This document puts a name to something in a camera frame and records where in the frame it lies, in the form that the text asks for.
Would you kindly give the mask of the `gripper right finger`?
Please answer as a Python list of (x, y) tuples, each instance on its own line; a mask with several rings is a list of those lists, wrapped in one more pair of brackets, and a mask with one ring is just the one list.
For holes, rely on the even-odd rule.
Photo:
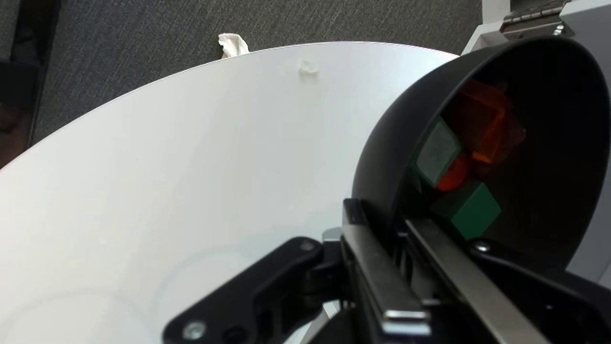
[(548, 344), (548, 339), (431, 220), (405, 222), (409, 238), (496, 344)]

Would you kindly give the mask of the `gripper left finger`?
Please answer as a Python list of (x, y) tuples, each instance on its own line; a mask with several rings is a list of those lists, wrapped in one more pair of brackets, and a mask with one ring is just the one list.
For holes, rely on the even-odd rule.
[(342, 243), (367, 331), (372, 337), (430, 337), (430, 312), (378, 243), (359, 201), (344, 201)]

